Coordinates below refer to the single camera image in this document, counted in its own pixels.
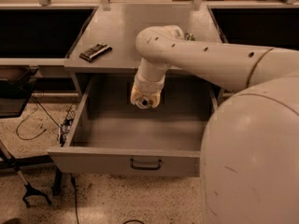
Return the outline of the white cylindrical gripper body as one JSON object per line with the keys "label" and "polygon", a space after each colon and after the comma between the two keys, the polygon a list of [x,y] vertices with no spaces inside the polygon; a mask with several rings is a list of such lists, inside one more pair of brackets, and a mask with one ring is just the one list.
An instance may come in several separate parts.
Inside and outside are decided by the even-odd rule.
{"label": "white cylindrical gripper body", "polygon": [[169,68],[170,65],[167,63],[150,63],[142,59],[135,74],[134,86],[145,94],[161,92],[164,87],[165,74]]}

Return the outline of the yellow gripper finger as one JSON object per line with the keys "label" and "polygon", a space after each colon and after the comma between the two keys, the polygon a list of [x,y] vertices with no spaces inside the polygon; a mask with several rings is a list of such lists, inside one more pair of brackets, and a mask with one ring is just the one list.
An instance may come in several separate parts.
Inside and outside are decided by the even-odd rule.
{"label": "yellow gripper finger", "polygon": [[136,85],[132,87],[130,101],[132,105],[142,105],[143,93]]}
{"label": "yellow gripper finger", "polygon": [[161,91],[157,91],[151,95],[152,107],[156,108],[161,102]]}

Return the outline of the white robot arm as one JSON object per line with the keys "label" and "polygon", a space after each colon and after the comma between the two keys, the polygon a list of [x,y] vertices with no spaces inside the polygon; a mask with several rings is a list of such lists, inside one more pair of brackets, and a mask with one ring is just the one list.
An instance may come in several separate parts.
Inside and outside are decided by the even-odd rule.
{"label": "white robot arm", "polygon": [[135,47],[134,105],[160,103],[172,66],[232,93],[202,138],[204,224],[299,224],[299,51],[187,41],[177,26],[146,28]]}

